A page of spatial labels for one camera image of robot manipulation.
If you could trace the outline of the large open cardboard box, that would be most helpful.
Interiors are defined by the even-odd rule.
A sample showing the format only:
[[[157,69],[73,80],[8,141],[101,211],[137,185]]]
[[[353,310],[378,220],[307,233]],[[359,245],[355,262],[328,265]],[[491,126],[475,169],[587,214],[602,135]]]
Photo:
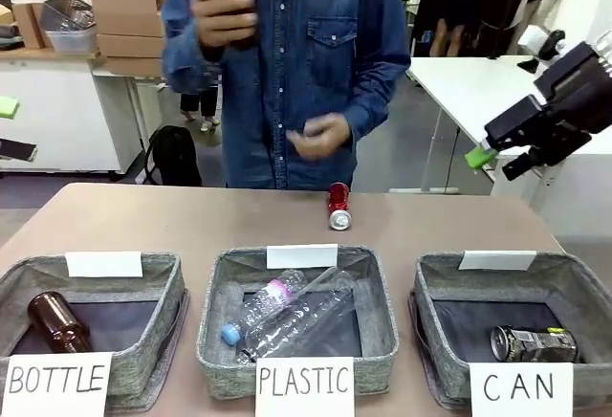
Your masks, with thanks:
[[[92,0],[98,32],[110,35],[164,37],[161,11],[165,0]]]

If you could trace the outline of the red drink can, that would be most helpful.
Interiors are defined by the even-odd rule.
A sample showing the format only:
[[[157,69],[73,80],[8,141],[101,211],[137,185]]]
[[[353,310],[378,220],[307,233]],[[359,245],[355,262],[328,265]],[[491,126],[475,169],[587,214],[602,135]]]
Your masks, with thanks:
[[[333,183],[328,189],[329,226],[333,230],[348,230],[352,224],[349,209],[350,189],[344,183]]]

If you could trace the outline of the clear bottle blue cap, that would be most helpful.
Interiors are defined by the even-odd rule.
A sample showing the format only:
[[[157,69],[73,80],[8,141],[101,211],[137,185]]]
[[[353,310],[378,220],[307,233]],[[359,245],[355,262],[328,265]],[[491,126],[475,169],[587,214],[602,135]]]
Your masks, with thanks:
[[[300,270],[285,270],[262,289],[249,296],[221,330],[222,340],[236,345],[262,321],[276,315],[301,295],[307,278]]]

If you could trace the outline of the clear plastic bottle without cap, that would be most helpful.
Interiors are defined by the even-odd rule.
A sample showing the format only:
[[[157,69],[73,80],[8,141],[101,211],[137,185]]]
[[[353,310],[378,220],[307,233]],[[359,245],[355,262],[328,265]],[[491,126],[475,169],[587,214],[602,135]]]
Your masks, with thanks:
[[[250,329],[235,361],[247,365],[264,358],[360,354],[356,288],[346,271],[326,270],[286,308]]]

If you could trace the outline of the grey fabric basket plastic label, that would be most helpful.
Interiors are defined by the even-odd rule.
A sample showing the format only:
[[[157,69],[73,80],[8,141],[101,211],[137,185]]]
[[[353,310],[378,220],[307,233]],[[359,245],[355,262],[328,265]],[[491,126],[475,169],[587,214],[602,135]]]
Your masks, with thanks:
[[[379,258],[369,249],[339,247],[338,269],[357,281],[354,290],[360,354],[340,353],[325,357],[354,359],[355,394],[384,394],[389,389],[399,335],[386,280]],[[304,269],[309,284],[327,268]],[[279,270],[266,268],[266,249],[243,248],[222,252],[212,268],[207,301],[196,341],[196,356],[208,378],[210,395],[217,400],[249,397],[255,393],[255,363],[235,361],[240,341],[227,345],[222,327],[230,321],[244,299],[262,289]]]

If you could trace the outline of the bystander legs with sandals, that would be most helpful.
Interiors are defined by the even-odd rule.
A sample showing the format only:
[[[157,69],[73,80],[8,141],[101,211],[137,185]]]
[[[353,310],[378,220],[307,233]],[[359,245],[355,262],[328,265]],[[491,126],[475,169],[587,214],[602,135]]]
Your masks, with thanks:
[[[188,122],[195,121],[195,116],[200,115],[201,131],[208,132],[218,126],[220,121],[216,118],[218,88],[211,87],[199,95],[181,94],[180,112]]]

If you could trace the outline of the grey fabric basket bottle label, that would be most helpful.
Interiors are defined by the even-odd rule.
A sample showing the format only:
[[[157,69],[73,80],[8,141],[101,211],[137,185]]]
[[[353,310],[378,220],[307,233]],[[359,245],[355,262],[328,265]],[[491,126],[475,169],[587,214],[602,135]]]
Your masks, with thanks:
[[[24,258],[0,276],[0,406],[13,354],[50,349],[27,315],[37,295],[55,291],[89,329],[95,351],[113,354],[106,412],[146,412],[157,402],[173,360],[189,294],[181,259],[146,252],[140,277],[71,277],[63,255]]]

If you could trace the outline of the black backpack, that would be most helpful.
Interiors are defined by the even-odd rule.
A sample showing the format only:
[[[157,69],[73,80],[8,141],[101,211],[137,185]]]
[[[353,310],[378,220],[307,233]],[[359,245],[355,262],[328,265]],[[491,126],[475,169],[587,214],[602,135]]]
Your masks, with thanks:
[[[165,125],[151,135],[143,169],[145,181],[152,186],[202,185],[195,142],[182,126]]]

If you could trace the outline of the person's left forearm denim sleeve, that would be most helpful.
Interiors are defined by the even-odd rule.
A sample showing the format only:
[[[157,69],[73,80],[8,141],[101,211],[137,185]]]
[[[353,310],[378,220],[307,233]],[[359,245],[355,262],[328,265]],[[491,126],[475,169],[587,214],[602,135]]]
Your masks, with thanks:
[[[355,81],[347,107],[342,111],[354,143],[381,125],[388,116],[388,104],[396,83],[410,65],[406,48],[359,55]]]

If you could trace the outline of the black drink can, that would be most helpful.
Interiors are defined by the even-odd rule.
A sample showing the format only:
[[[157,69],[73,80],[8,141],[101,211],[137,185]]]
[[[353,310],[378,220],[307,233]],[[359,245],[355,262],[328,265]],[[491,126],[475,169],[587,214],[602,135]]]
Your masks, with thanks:
[[[496,326],[490,333],[492,353],[498,362],[569,362],[579,359],[574,336],[559,327],[526,330]]]

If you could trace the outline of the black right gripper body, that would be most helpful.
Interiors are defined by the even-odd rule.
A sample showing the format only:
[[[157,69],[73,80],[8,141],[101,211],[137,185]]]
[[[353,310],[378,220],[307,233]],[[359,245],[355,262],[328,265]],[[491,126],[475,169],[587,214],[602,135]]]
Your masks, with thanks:
[[[612,125],[612,65],[584,41],[545,70],[535,87],[550,124],[589,134]]]

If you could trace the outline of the person's right forearm denim sleeve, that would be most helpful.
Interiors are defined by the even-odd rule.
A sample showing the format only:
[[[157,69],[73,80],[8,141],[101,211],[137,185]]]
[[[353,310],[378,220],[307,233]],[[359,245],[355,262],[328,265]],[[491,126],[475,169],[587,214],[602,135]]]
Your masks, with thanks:
[[[217,80],[224,49],[205,47],[201,43],[190,3],[190,0],[164,2],[162,69],[175,92],[195,95]]]

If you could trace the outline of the black mesh basket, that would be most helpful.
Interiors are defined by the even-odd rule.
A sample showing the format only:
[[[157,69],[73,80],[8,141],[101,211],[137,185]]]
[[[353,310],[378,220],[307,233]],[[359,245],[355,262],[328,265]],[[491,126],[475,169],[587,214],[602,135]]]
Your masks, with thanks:
[[[85,0],[47,0],[41,22],[47,32],[78,32],[96,25],[93,7]]]

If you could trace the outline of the white counter wooden top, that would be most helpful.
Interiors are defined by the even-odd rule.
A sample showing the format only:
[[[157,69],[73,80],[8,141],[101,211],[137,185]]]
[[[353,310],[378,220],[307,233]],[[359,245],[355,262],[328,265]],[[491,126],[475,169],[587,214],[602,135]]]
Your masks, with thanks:
[[[125,81],[96,77],[95,55],[0,52],[0,97],[19,101],[0,118],[0,138],[36,146],[31,162],[1,160],[0,172],[123,175],[142,151]]]

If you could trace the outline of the grey folded fabric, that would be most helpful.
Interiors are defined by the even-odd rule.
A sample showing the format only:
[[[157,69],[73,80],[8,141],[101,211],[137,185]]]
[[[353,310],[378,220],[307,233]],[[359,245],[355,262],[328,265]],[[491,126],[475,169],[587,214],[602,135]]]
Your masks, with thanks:
[[[25,46],[12,11],[11,0],[0,0],[0,51],[10,51]]]

